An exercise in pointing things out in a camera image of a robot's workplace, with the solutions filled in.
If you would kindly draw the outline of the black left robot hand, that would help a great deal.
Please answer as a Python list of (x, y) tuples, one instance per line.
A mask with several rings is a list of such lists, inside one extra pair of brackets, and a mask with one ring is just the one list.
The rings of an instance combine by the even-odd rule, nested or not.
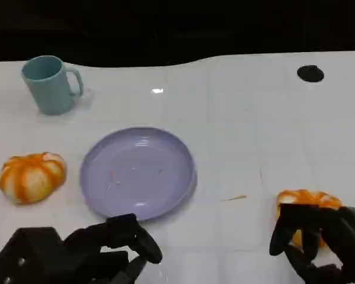
[(75, 283), (134, 283), (147, 263), (159, 264), (163, 254), (134, 214), (106, 219), (72, 232), (63, 245), (83, 256)]

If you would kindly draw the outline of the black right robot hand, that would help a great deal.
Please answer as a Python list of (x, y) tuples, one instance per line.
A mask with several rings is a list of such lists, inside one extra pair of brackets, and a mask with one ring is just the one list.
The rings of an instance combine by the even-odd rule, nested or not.
[[(319, 266), (313, 259), (324, 240), (342, 263)], [(305, 283), (355, 283), (355, 208), (281, 204), (270, 239), (269, 253), (285, 253), (294, 271)]]

